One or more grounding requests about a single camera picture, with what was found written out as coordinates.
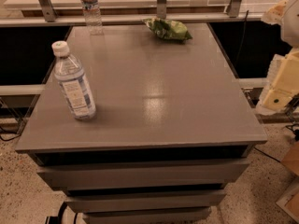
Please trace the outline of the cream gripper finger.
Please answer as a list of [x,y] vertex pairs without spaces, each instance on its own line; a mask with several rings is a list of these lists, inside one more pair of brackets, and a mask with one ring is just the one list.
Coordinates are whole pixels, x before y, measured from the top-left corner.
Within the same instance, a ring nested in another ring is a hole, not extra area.
[[284,8],[287,4],[286,0],[279,1],[274,6],[270,7],[261,17],[261,21],[267,24],[278,24],[282,22]]
[[262,107],[273,111],[282,110],[292,99],[292,94],[284,90],[266,89],[262,92]]

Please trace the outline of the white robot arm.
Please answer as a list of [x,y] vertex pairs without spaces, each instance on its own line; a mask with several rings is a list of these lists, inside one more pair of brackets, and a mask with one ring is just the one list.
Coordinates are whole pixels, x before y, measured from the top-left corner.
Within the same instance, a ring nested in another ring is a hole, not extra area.
[[262,21],[278,24],[281,40],[292,47],[286,55],[274,55],[256,106],[258,113],[273,115],[299,93],[299,0],[278,2],[263,14]]

